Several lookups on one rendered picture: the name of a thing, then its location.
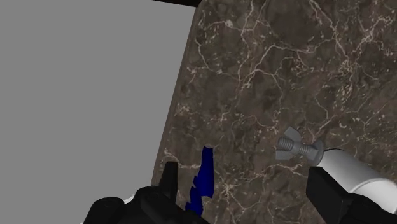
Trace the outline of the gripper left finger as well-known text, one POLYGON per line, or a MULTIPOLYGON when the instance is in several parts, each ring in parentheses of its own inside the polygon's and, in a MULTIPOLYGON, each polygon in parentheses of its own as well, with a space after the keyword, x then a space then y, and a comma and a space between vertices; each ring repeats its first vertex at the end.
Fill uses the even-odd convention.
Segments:
POLYGON ((176 204, 177 191, 178 163, 168 161, 159 184, 138 189, 128 203, 118 197, 96 200, 82 224, 207 224, 176 204))

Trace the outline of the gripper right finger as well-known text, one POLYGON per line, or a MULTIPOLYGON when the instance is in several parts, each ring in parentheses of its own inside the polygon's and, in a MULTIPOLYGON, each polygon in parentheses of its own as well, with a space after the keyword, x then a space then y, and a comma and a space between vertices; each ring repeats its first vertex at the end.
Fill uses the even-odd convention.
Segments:
POLYGON ((326 224, 397 224, 397 214, 366 196, 349 193, 322 167, 311 167, 306 196, 326 224))

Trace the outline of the white cylinder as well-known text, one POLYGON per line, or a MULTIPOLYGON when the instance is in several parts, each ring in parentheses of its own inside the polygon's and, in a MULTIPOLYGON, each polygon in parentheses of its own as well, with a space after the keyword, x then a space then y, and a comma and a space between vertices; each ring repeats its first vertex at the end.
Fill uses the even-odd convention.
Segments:
POLYGON ((326 150, 318 164, 347 192, 368 197, 383 210, 397 211, 397 183, 341 149, 326 150))

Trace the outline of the dark blue jagged object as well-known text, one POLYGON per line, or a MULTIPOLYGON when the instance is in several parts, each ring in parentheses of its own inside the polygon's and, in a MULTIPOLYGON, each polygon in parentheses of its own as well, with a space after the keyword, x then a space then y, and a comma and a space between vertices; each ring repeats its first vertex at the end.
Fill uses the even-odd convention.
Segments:
POLYGON ((202 198, 212 198, 214 195, 214 155, 212 148, 203 147, 201 165, 198 174, 193 178, 192 184, 190 201, 185 204, 185 210, 202 216, 204 212, 202 198))

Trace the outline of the grey bolt with wing nut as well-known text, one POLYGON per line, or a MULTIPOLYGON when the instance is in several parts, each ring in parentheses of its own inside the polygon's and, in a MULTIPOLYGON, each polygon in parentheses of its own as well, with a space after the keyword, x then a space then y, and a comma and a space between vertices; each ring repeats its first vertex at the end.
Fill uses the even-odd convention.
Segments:
POLYGON ((324 155, 322 140, 316 140, 312 144, 302 143, 302 136, 293 127, 288 127, 282 137, 277 140, 275 159, 290 160, 300 155, 307 159, 310 166, 317 166, 324 155))

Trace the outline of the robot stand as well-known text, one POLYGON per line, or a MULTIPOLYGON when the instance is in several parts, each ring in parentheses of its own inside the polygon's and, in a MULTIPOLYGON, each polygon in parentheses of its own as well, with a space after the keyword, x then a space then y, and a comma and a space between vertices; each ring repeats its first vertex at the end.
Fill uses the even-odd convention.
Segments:
POLYGON ((178 4, 178 5, 183 5, 183 6, 189 6, 189 7, 198 7, 199 4, 203 0, 154 0, 158 2, 163 2, 163 3, 171 3, 171 4, 178 4))

